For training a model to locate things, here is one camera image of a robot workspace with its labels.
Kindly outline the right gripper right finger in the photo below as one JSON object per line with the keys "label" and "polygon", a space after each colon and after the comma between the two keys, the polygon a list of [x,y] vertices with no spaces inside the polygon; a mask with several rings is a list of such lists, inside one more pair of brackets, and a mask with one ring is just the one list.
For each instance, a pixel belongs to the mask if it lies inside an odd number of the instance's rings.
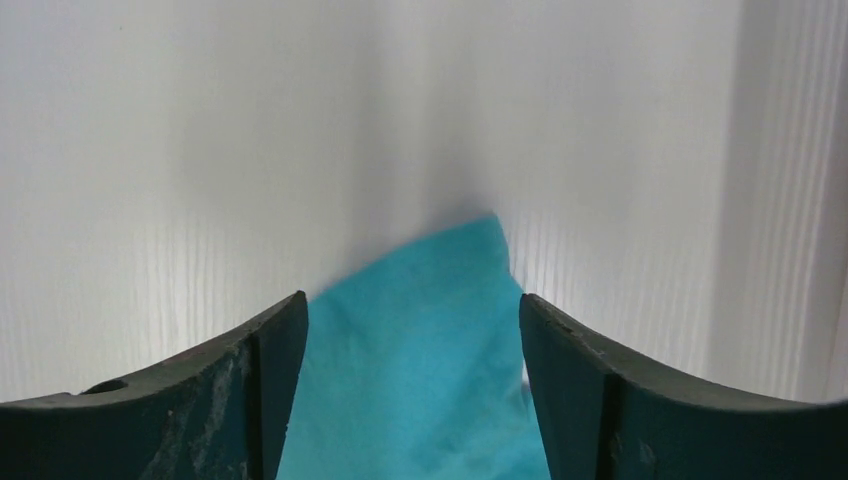
{"label": "right gripper right finger", "polygon": [[535,294],[520,300],[530,390],[555,479],[843,479],[847,405],[687,374]]}

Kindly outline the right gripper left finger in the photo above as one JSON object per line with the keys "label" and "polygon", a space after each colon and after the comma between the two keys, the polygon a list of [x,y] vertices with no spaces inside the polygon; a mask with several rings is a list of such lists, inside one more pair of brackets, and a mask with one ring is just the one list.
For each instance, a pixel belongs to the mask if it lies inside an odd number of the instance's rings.
{"label": "right gripper left finger", "polygon": [[5,479],[273,479],[308,333],[296,292],[245,323],[79,394],[1,406]]}

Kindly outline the teal t shirt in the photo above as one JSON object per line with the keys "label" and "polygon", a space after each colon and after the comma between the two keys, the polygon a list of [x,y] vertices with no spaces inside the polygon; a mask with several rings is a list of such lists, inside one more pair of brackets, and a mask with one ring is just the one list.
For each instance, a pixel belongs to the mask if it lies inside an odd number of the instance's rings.
{"label": "teal t shirt", "polygon": [[279,477],[547,478],[509,266],[486,216],[311,299]]}

